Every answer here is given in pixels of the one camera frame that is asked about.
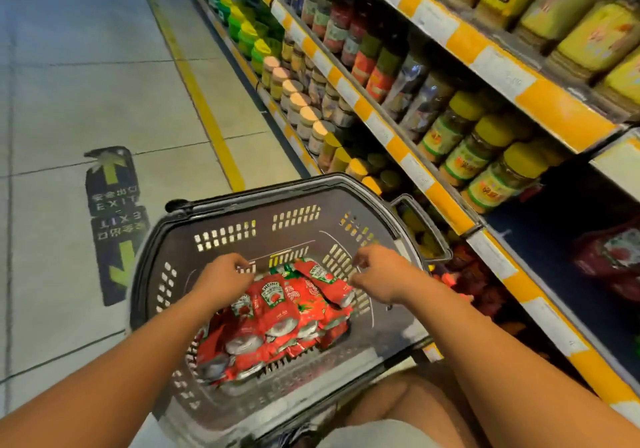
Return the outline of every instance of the person's right hand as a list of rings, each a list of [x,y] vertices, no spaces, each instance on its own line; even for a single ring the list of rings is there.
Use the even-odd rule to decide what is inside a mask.
[[[377,244],[360,248],[353,262],[365,271],[353,274],[350,284],[387,305],[404,303],[412,285],[427,276],[395,251]]]

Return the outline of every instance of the yellow floor stripe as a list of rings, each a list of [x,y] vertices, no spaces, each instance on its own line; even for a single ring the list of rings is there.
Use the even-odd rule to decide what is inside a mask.
[[[171,52],[171,56],[175,61],[175,66],[178,68],[178,72],[180,72],[184,86],[193,100],[196,112],[198,112],[200,120],[209,135],[213,149],[218,155],[222,171],[227,176],[231,189],[234,192],[241,192],[244,190],[244,179],[242,178],[242,175],[240,175],[240,170],[238,169],[233,156],[231,156],[231,151],[229,151],[225,139],[222,137],[220,128],[218,128],[218,123],[211,113],[211,109],[209,108],[207,100],[202,93],[202,89],[200,89],[200,86],[196,81],[196,77],[193,75],[191,66],[184,58],[184,54],[182,53],[180,45],[178,45],[178,41],[173,34],[169,20],[164,16],[157,0],[147,0],[147,2],[149,3],[149,7],[151,7],[151,11],[156,18],[156,23],[158,28],[160,28],[160,32],[164,36],[167,47],[169,47],[169,52]]]

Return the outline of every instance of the person's left hand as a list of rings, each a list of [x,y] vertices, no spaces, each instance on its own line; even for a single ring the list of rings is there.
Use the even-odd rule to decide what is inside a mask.
[[[219,256],[207,264],[193,286],[193,294],[202,301],[208,320],[220,308],[227,307],[253,282],[253,273],[239,273],[237,267],[249,269],[249,263],[240,254]]]

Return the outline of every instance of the shopping basket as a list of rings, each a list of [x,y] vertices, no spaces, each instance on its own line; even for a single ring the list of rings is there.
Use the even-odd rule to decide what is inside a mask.
[[[442,234],[410,195],[391,206],[346,174],[329,174],[188,202],[174,200],[155,225],[136,263],[130,293],[135,330],[186,294],[206,264],[237,252],[254,273],[310,257],[347,279],[358,248],[380,243],[425,269],[411,234],[393,212],[414,209],[451,257]],[[258,440],[423,342],[428,333],[404,307],[390,308],[358,292],[349,334],[326,351],[313,348],[280,360],[242,384],[218,388],[200,379],[194,339],[174,371],[154,414],[174,438],[196,446],[228,446]]]

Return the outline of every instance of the arrow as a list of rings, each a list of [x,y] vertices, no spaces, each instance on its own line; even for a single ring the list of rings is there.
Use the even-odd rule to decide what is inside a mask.
[[[129,278],[133,269],[133,263],[136,260],[136,253],[133,251],[133,242],[120,242],[120,259],[122,260],[122,269],[115,266],[109,266],[109,277],[114,283],[129,286]]]
[[[116,174],[116,165],[127,166],[126,160],[119,154],[104,151],[98,156],[98,163],[92,166],[92,171],[96,173],[100,168],[104,170],[104,179],[107,185],[115,185],[118,183],[118,175]]]

